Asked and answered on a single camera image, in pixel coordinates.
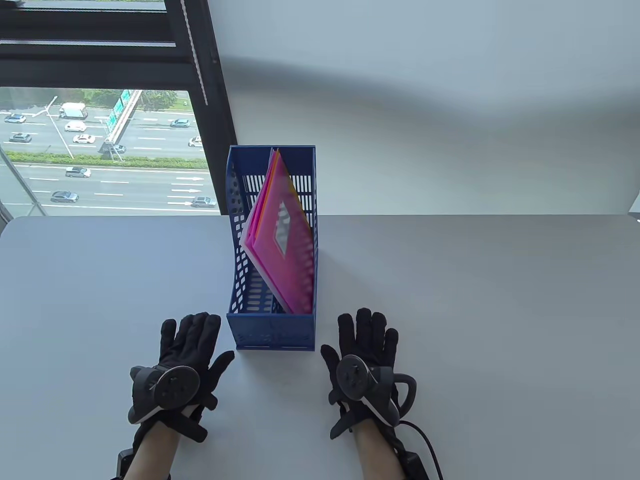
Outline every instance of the truck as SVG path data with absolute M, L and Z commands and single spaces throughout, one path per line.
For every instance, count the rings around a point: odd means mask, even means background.
M 58 113 L 59 118 L 72 118 L 73 120 L 84 120 L 88 115 L 85 104 L 73 102 L 63 103 Z

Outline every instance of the highway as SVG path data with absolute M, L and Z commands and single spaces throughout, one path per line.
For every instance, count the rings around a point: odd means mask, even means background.
M 43 107 L 35 107 L 15 112 L 0 111 L 0 118 L 9 113 L 24 113 L 27 121 L 23 124 L 8 124 L 0 122 L 0 139 L 2 148 L 10 152 L 52 152 L 66 154 L 67 147 L 72 154 L 97 154 L 107 131 L 104 121 L 110 110 L 87 108 L 89 116 L 84 121 L 86 134 L 95 135 L 93 145 L 73 143 L 76 132 L 65 132 L 65 125 L 69 120 L 58 119 L 58 107 L 52 106 L 51 116 L 42 111 Z M 169 124 L 178 118 L 191 120 L 188 128 L 171 128 Z M 13 133 L 30 133 L 33 135 L 31 143 L 14 143 L 9 141 Z M 189 147 L 189 139 L 198 136 L 198 127 L 190 111 L 160 111 L 146 112 L 136 110 L 128 121 L 127 127 L 119 143 L 127 147 L 123 157 L 178 157 L 185 159 L 204 158 L 204 151 L 200 147 Z M 19 162 L 17 155 L 12 155 L 13 162 Z
M 86 134 L 97 137 L 94 144 L 80 145 L 72 139 L 78 133 L 65 132 L 68 120 L 58 119 L 58 106 L 53 105 L 51 115 L 43 107 L 34 107 L 15 112 L 0 111 L 0 119 L 9 113 L 27 116 L 23 124 L 9 124 L 0 120 L 2 148 L 9 154 L 27 185 L 50 215 L 150 215 L 150 214 L 220 214 L 216 209 L 195 209 L 190 206 L 196 196 L 215 198 L 211 175 L 203 170 L 132 169 L 114 167 L 91 167 L 93 175 L 88 179 L 65 176 L 67 166 L 26 164 L 20 160 L 20 152 L 52 152 L 68 154 L 97 154 L 107 131 L 104 120 L 110 110 L 87 108 L 89 116 L 84 121 Z M 191 120 L 188 128 L 171 128 L 169 124 L 177 118 Z M 13 133 L 30 133 L 31 143 L 14 143 L 9 138 Z M 190 111 L 135 111 L 119 143 L 127 147 L 122 155 L 147 157 L 179 157 L 184 159 L 204 158 L 202 148 L 189 147 L 189 139 L 199 135 Z M 74 204 L 54 204 L 51 193 L 68 190 L 80 197 Z
M 219 215 L 218 208 L 195 209 L 196 196 L 216 198 L 211 175 L 203 170 L 91 167 L 88 179 L 66 177 L 66 166 L 16 164 L 49 215 Z M 51 202 L 51 193 L 69 190 L 74 204 Z

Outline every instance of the black glove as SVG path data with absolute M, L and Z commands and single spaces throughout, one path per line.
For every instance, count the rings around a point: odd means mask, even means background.
M 197 315 L 187 315 L 180 322 L 178 334 L 175 334 L 175 320 L 165 320 L 160 331 L 160 359 L 158 365 L 171 368 L 186 365 L 193 368 L 200 377 L 200 387 L 195 396 L 185 405 L 174 410 L 161 410 L 153 417 L 143 421 L 133 440 L 134 452 L 138 451 L 142 439 L 151 427 L 158 421 L 177 431 L 188 429 L 191 438 L 203 442 L 207 431 L 199 426 L 204 407 L 213 410 L 217 404 L 212 392 L 218 386 L 220 376 L 225 372 L 235 358 L 233 351 L 226 351 L 220 355 L 209 368 L 213 356 L 218 333 L 220 332 L 220 317 L 202 312 Z M 187 405 L 198 405 L 190 415 L 193 422 L 189 422 L 182 414 Z
M 353 331 L 353 319 L 349 314 L 338 317 L 338 333 L 340 353 L 359 356 L 369 367 L 393 367 L 396 362 L 396 347 L 398 332 L 394 328 L 387 328 L 387 319 L 379 312 L 371 314 L 368 308 L 361 308 L 356 314 L 356 329 Z M 333 390 L 329 393 L 329 403 L 340 405 L 340 420 L 331 429 L 331 438 L 336 438 L 342 432 L 362 422 L 365 419 L 374 419 L 385 438 L 393 434 L 393 428 L 384 426 L 375 414 L 361 401 L 353 401 L 343 393 L 336 379 L 336 369 L 340 357 L 329 345 L 322 345 L 320 353 L 329 368 L 329 378 Z M 392 400 L 398 405 L 398 392 L 394 386 Z

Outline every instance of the black window frame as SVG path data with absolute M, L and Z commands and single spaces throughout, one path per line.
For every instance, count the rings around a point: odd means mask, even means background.
M 186 90 L 227 215 L 227 156 L 237 139 L 209 4 L 140 5 L 27 1 L 0 10 L 0 86 Z

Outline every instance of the pink folder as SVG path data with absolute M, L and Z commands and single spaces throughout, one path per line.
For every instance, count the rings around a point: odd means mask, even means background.
M 255 211 L 244 225 L 249 231 L 241 245 L 282 308 L 291 314 L 310 314 L 313 235 L 279 150 L 272 156 L 269 169 Z

